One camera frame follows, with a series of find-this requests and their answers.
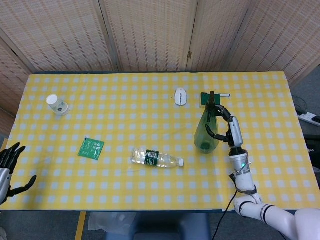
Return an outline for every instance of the green spray bottle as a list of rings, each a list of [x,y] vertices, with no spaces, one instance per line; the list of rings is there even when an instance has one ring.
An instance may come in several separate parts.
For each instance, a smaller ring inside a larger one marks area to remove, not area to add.
[[[219,144],[219,141],[217,139],[213,139],[206,130],[206,125],[208,125],[215,134],[218,134],[215,104],[215,92],[211,91],[209,99],[205,105],[204,113],[194,135],[194,144],[203,154],[212,153]]]

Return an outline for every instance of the robotic arm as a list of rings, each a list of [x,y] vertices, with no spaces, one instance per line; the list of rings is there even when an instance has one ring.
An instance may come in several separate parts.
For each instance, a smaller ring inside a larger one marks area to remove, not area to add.
[[[228,123],[226,136],[214,134],[208,125],[205,128],[212,138],[229,144],[229,159],[234,168],[234,173],[229,177],[237,192],[244,194],[233,201],[236,213],[260,220],[291,240],[320,240],[320,210],[305,208],[292,215],[274,205],[263,203],[252,178],[248,152],[241,148],[243,138],[237,118],[218,104],[215,105],[215,113]]]
[[[13,197],[30,189],[37,179],[37,176],[34,175],[27,185],[11,189],[10,181],[12,174],[14,173],[20,154],[26,149],[25,146],[20,148],[19,146],[20,143],[18,142],[11,148],[0,152],[0,205],[5,203],[8,197]]]

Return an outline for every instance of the black cable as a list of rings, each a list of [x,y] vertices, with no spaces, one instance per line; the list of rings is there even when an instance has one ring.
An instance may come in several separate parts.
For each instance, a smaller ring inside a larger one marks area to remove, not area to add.
[[[283,237],[284,240],[287,240],[286,237],[285,237],[281,232],[279,232],[279,233],[280,233],[280,235]]]
[[[216,230],[215,230],[215,233],[214,233],[214,235],[213,235],[212,240],[214,240],[214,239],[215,239],[215,237],[216,237],[216,235],[217,235],[217,232],[218,232],[218,229],[219,229],[219,226],[220,226],[220,223],[221,223],[222,219],[224,218],[224,216],[226,215],[226,213],[227,213],[227,211],[228,211],[228,209],[229,209],[229,207],[230,207],[230,205],[231,205],[232,201],[235,199],[235,197],[236,197],[236,195],[237,195],[237,192],[238,192],[238,191],[235,191],[235,194],[234,194],[234,195],[233,195],[233,197],[231,198],[231,200],[230,200],[230,202],[229,202],[228,206],[226,207],[226,209],[225,209],[225,211],[224,211],[224,213],[223,213],[222,217],[220,218],[220,220],[219,220],[219,222],[218,222],[218,225],[216,226]]]

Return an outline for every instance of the plastic water bottle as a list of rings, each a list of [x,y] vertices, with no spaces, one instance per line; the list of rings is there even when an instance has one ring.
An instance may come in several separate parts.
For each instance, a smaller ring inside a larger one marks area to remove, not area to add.
[[[133,149],[132,162],[137,164],[156,166],[160,168],[174,168],[177,166],[184,166],[183,158],[178,158],[166,153],[153,150],[145,150],[141,148]]]

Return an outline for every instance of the woven panel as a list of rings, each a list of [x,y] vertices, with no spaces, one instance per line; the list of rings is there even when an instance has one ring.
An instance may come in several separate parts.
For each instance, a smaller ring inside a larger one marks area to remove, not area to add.
[[[8,137],[14,125],[15,118],[0,109],[0,134]]]
[[[202,0],[192,35],[189,71],[221,71],[250,0]]]
[[[233,72],[284,71],[289,83],[320,55],[319,0],[260,0],[230,54]]]
[[[38,71],[113,71],[93,1],[2,0],[0,28]]]
[[[17,113],[29,74],[0,45],[0,108]]]
[[[186,69],[192,0],[104,0],[104,4],[123,71]]]

